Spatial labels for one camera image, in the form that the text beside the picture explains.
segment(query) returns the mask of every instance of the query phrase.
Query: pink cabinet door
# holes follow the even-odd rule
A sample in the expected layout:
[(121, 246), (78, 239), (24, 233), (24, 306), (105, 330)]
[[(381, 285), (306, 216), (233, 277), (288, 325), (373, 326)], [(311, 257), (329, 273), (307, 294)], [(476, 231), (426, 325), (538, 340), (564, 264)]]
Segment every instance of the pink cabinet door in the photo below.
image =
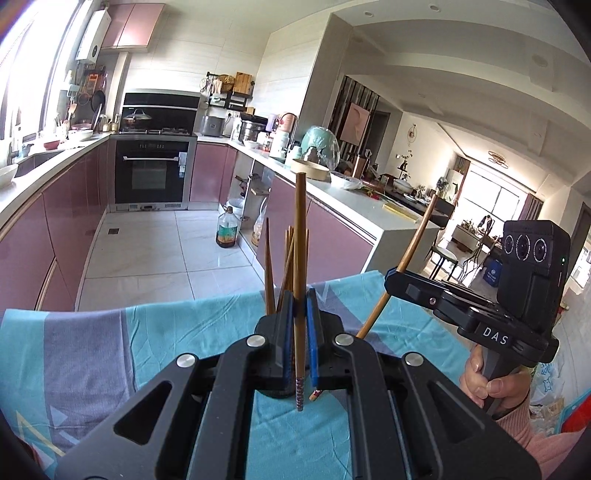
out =
[(197, 144), (190, 202), (218, 202), (228, 147), (216, 144)]
[(94, 232), (99, 225), (103, 210), (100, 206), (99, 193), (99, 151), (97, 148), (85, 156), (86, 164), (86, 200), (88, 202), (88, 231)]
[(226, 155), (226, 163), (224, 163), (223, 174), (222, 174), (222, 185), (220, 187), (220, 203), (225, 205), (228, 201), (230, 193), (230, 187), (232, 186), (232, 180), (234, 178), (234, 167), (236, 167), (236, 156), (238, 151), (233, 148), (228, 148), (228, 154)]
[[(294, 224), (296, 216), (296, 187), (275, 175), (271, 183), (271, 193), (267, 201), (266, 218), (269, 219), (269, 245), (271, 247), (271, 263), (273, 265), (273, 282), (280, 285), (283, 281), (285, 261), (285, 231)], [(265, 242), (267, 233), (262, 230), (256, 259), (264, 267)]]
[(41, 310), (44, 312), (73, 312), (74, 300), (70, 297), (59, 265), (53, 271)]
[(86, 235), (86, 167), (82, 159), (43, 192), (47, 225), (70, 297), (75, 299), (92, 236)]
[(131, 11), (134, 9), (133, 4), (111, 5), (109, 7), (109, 16), (111, 17), (111, 24), (105, 34), (105, 39), (101, 48), (115, 48), (119, 44), (119, 39), (125, 28), (125, 24), (129, 20)]
[(117, 46), (148, 47), (164, 4), (134, 4)]
[(108, 171), (108, 141), (98, 148), (99, 164), (99, 203), (100, 214), (105, 211), (109, 204), (109, 171)]
[(361, 273), (372, 245), (316, 202), (306, 217), (310, 230), (308, 283)]
[(39, 197), (0, 241), (0, 319), (6, 309), (35, 309), (53, 256)]

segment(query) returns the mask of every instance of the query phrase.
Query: floor tile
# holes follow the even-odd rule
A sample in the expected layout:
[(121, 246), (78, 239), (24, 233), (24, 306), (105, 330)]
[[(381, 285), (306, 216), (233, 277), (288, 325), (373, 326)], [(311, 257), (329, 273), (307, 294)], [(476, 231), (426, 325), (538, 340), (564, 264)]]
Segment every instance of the floor tile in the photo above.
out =
[(217, 210), (177, 210), (175, 214), (178, 222), (187, 220), (212, 220), (217, 222), (220, 215)]
[(192, 300), (186, 273), (119, 278), (87, 278), (79, 311), (109, 310), (144, 303)]
[(216, 222), (211, 220), (181, 221), (177, 223), (177, 226), (187, 271), (250, 265), (238, 245), (232, 248), (222, 248), (216, 243)]
[(176, 223), (121, 225), (117, 235), (108, 235), (108, 229), (99, 232), (86, 278), (186, 271)]
[(189, 272), (189, 280), (196, 299), (261, 291), (264, 288), (250, 266)]

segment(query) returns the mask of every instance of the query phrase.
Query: white countertop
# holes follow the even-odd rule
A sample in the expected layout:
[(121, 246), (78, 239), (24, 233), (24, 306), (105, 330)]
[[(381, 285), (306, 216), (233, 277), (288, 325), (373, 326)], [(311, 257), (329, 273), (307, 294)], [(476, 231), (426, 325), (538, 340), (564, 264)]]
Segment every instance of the white countertop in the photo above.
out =
[[(225, 137), (205, 137), (200, 135), (198, 142), (230, 145), (254, 160), (262, 163), (292, 183), (296, 182), (296, 174), (277, 160), (269, 158), (267, 153), (251, 150), (242, 143), (231, 141)], [(375, 200), (356, 192), (333, 187), (329, 182), (308, 180), (307, 191), (310, 195), (349, 219), (375, 238), (380, 238), (384, 231), (416, 230), (418, 222), (407, 220), (383, 208), (384, 201)], [(439, 229), (433, 222), (427, 228)]]
[[(85, 142), (65, 142), (59, 146), (63, 152), (57, 154), (44, 164), (34, 168), (26, 175), (12, 180), (10, 185), (0, 189), (0, 229), (8, 219), (25, 203), (37, 190), (59, 174), (66, 167), (87, 154), (90, 150), (108, 140), (110, 134), (96, 134)], [(40, 150), (31, 149), (32, 153)]]

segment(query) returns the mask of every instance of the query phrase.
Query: sink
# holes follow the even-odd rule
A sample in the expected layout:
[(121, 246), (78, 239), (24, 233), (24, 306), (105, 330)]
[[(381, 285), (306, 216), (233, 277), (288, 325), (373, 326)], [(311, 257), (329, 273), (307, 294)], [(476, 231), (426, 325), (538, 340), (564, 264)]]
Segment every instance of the sink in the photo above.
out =
[(62, 152), (63, 150), (51, 150), (49, 152), (40, 152), (29, 155), (25, 160), (18, 164), (17, 174), (14, 177), (17, 178), (26, 175), (34, 168), (43, 165), (47, 160), (51, 160)]

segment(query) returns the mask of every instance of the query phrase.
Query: human hand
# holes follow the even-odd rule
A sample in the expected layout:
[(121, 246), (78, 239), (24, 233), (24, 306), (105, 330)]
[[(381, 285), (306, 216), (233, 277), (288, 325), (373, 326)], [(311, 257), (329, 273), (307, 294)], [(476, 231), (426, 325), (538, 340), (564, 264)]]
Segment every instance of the human hand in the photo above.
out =
[(460, 376), (460, 388), (480, 408), (486, 397), (502, 398), (497, 413), (520, 405), (530, 391), (531, 375), (524, 369), (516, 374), (488, 381), (481, 373), (484, 360), (482, 347), (476, 345), (466, 361), (464, 373)]

